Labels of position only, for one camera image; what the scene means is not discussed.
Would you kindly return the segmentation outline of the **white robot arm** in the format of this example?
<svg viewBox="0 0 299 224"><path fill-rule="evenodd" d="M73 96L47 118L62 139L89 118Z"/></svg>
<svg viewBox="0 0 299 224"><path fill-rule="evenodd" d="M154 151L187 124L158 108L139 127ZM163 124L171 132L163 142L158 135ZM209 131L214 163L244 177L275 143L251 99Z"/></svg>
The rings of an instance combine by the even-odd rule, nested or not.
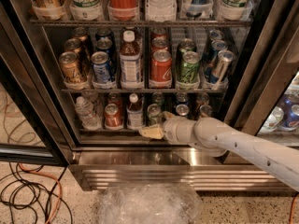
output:
<svg viewBox="0 0 299 224"><path fill-rule="evenodd" d="M163 124L143 127L139 133L152 139L165 139L169 144L186 144L219 157L233 152L266 171L290 188L299 190L299 151L242 133L218 119L203 117L191 120L169 112Z"/></svg>

